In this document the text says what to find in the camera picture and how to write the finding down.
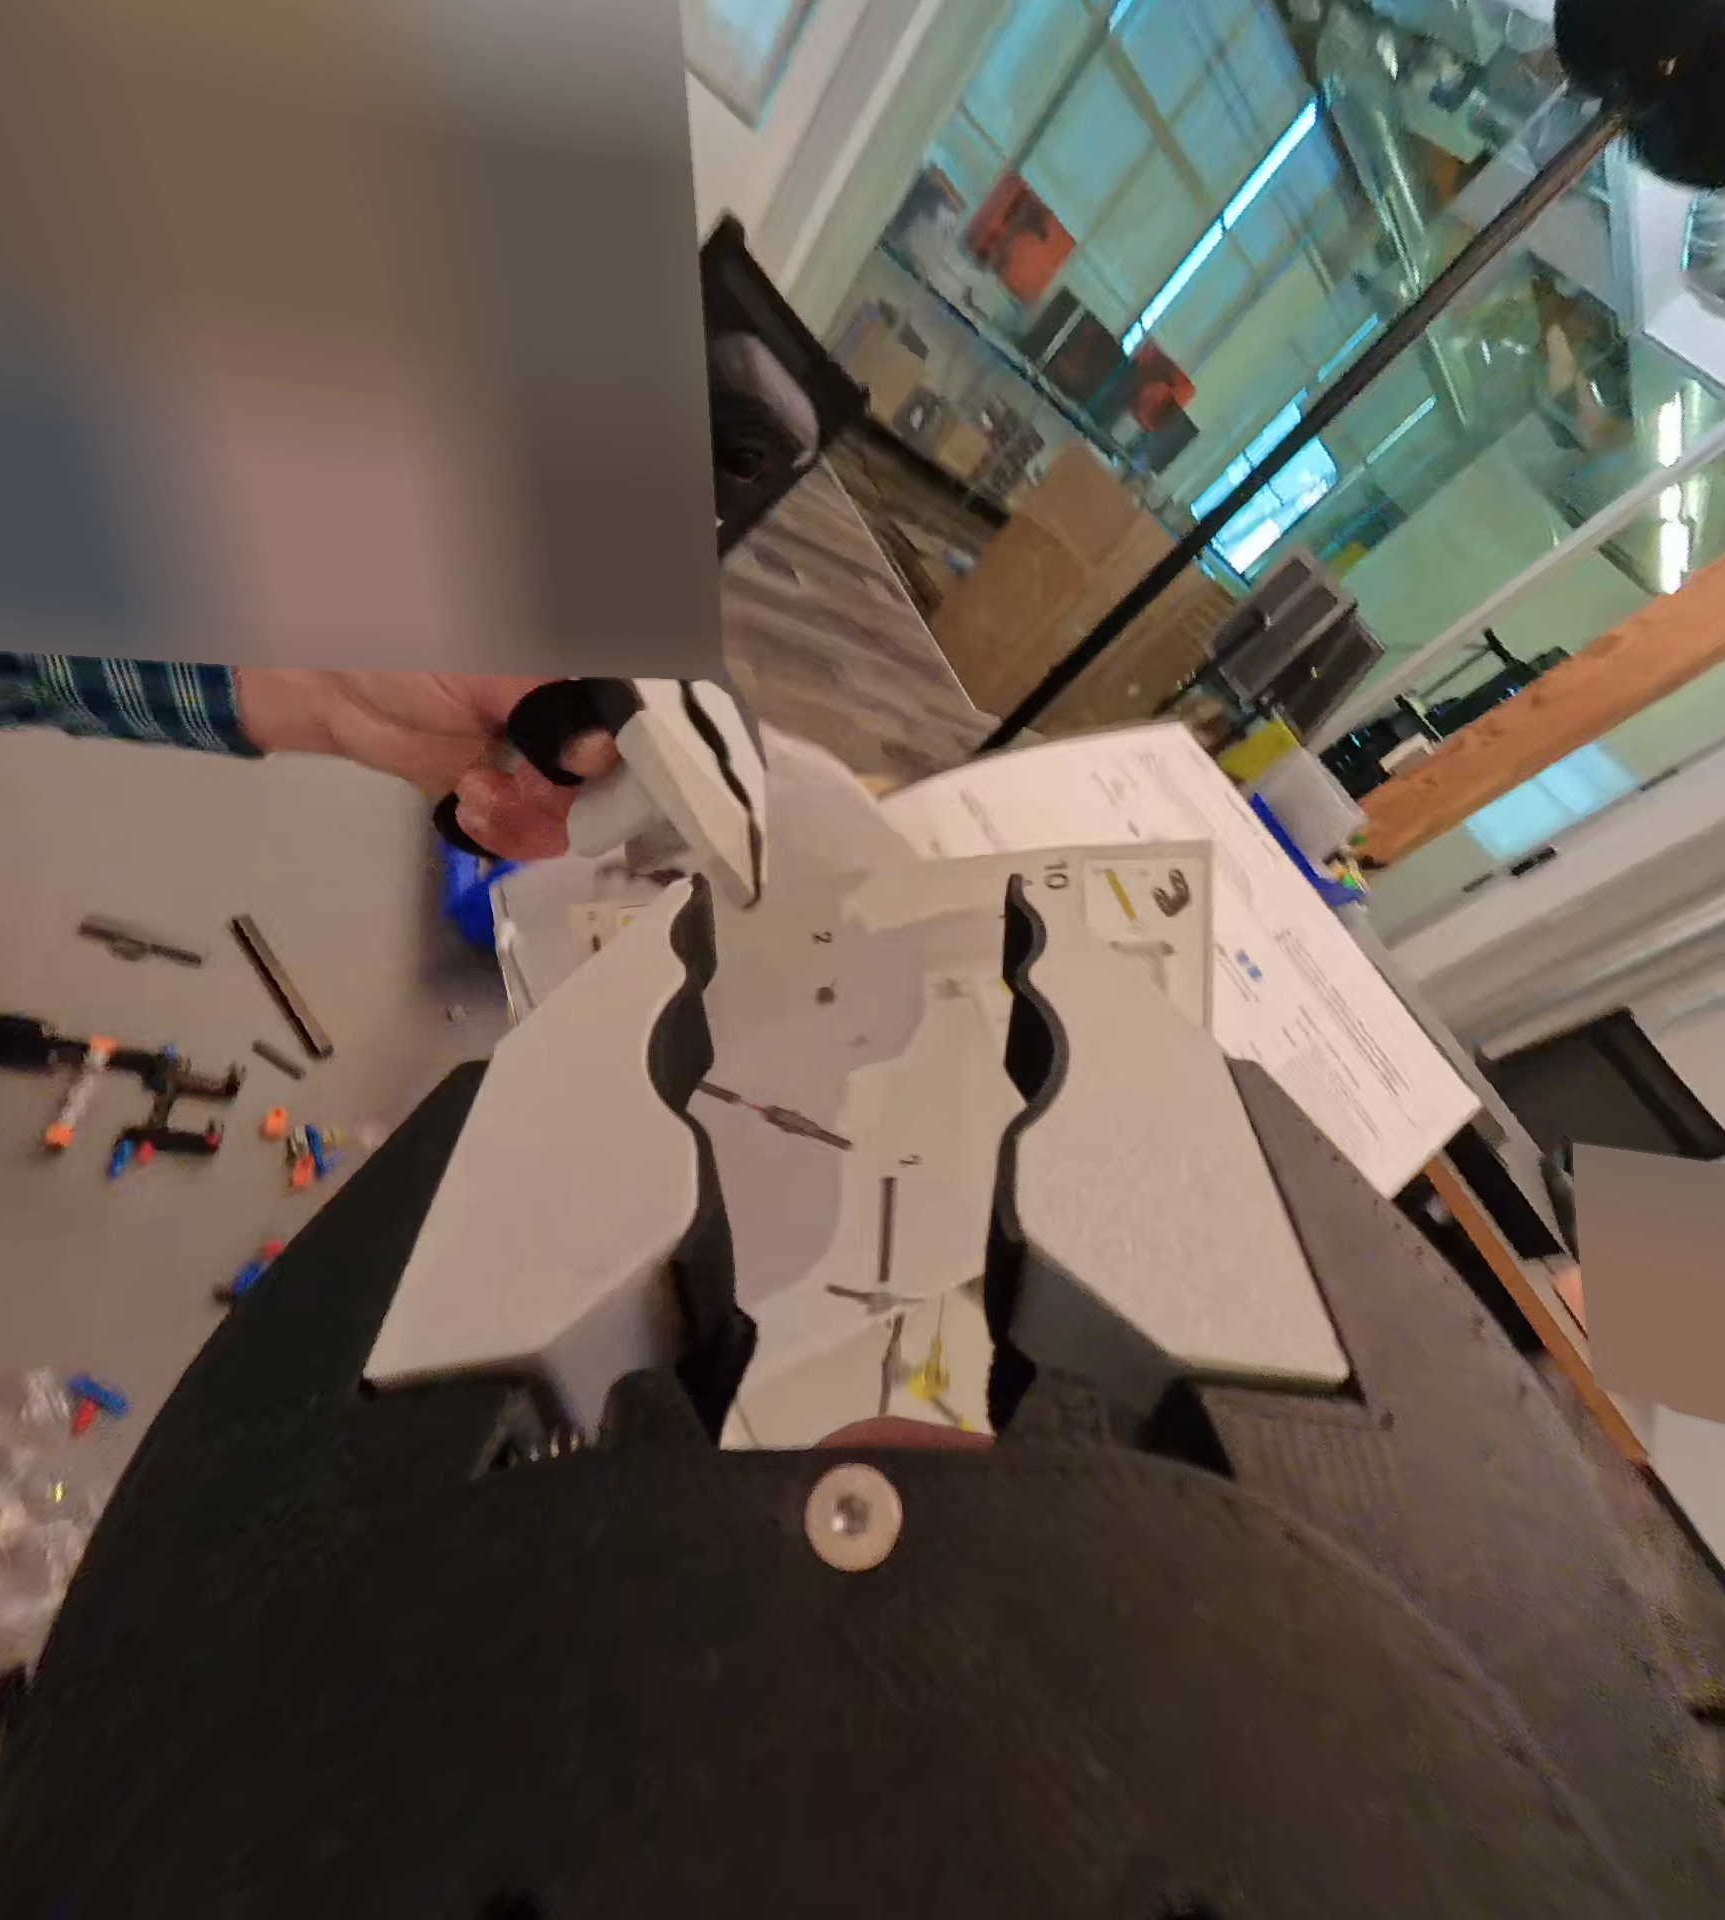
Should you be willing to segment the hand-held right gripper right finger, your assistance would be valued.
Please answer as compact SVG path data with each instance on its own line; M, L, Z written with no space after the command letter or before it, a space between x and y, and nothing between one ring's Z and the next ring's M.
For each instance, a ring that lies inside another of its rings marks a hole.
M1007 878L1002 984L991 1427L1050 1377L1147 1432L1198 1389L1342 1396L1344 1342L1210 1030L1045 877Z

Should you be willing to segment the long black lego beam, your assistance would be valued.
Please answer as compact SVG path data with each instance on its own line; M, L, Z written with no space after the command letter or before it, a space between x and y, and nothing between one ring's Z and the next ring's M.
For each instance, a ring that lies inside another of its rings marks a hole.
M301 994L290 970L285 966L264 932L250 916L232 916L229 935L250 964L290 1034L313 1062L335 1058L335 1045Z

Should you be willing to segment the lego instruction booklet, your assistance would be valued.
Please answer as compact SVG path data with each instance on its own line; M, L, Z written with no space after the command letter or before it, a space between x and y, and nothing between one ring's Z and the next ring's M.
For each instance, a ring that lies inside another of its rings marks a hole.
M1463 1079L1209 757L1173 726L1097 732L874 796L764 734L771 877L733 906L658 816L572 852L620 932L706 878L715 1149L753 1358L731 1443L779 1451L865 1418L993 1432L987 1237L1019 1096L1002 1067L1008 877L1074 888L1225 1051L1352 1367L1336 1399L1198 1389L1217 1406L1390 1404L1388 1342L1443 1279L1390 1196L1475 1114Z

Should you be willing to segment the grey lego beam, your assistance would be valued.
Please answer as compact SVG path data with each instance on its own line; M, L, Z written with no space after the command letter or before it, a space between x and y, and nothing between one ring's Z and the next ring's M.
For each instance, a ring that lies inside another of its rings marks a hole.
M107 948L109 954L134 964L163 963L180 968L203 968L207 960L203 948L193 948L178 941L172 942L153 931L105 916L81 919L76 935L85 942Z

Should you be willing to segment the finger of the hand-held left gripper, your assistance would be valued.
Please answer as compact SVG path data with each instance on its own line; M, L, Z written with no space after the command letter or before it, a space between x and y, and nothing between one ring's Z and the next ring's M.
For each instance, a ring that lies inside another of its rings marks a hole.
M734 684L682 682L682 704L717 757L724 783L742 804L750 878L764 883L771 877L771 811L768 763L759 722Z
M761 903L749 871L749 827L739 796L722 779L706 738L696 732L680 692L645 692L640 751L632 770L645 781L661 816L685 843L713 888L739 908Z

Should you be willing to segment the wooden beam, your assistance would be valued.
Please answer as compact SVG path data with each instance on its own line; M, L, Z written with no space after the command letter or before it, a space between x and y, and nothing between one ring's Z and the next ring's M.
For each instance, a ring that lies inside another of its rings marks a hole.
M1725 555L1370 793L1352 852L1388 868L1725 665Z

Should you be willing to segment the person's left hand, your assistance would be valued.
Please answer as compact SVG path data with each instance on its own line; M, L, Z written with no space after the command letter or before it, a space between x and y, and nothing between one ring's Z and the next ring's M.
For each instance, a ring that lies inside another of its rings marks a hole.
M539 684L527 675L276 666L232 675L242 732L259 751L343 759L435 802L454 798L457 829L506 860L566 852L572 802L618 766L607 732L580 734L563 751L570 785L506 763L506 716Z

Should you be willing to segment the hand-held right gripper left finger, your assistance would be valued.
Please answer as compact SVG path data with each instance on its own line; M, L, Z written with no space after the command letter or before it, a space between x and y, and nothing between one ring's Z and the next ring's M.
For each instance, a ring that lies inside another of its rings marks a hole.
M753 1358L715 1149L705 877L668 885L496 1045L364 1367L537 1387L569 1429L671 1372L720 1443Z

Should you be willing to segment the black fuzzy microphone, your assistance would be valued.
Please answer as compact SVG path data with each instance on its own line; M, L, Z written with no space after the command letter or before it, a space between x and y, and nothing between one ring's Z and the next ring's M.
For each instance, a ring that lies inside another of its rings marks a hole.
M1725 3L1557 3L1555 54L1661 180L1725 190Z

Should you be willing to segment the black boom pole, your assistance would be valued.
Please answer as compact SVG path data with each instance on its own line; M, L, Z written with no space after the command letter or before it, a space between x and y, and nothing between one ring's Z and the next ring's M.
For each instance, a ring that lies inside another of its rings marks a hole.
M1431 328L1487 276L1523 235L1563 199L1599 161L1629 125L1632 97L1605 99L1601 110L1543 167L1536 178L1488 220L1403 313L1381 339L1366 344L1347 371L1327 385L1298 425L1241 480L1186 537L1160 558L1097 625L1073 646L1017 707L972 751L975 759L1013 746L1023 732L1067 694L1129 628L1148 612L1166 591L1218 540L1249 503L1268 488L1308 445L1318 441L1390 366L1417 347Z

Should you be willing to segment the dark metal cabinet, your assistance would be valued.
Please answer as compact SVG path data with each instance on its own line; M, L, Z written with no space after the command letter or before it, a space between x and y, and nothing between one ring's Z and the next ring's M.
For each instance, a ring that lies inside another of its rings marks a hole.
M1294 546L1217 630L1204 684L1233 718L1279 718L1308 743L1385 652L1341 579Z

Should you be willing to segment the black speaker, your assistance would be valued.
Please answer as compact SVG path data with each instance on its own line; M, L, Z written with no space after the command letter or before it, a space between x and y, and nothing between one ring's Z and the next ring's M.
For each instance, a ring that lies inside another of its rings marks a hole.
M717 555L724 561L869 413L869 392L803 324L719 216L699 250Z

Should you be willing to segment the blue plastic bin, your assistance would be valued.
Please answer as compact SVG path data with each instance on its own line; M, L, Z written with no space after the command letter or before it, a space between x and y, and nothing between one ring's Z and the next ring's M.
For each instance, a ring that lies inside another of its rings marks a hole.
M467 948L491 954L494 948L494 890L519 871L519 863L465 852L440 839L443 919L454 926Z

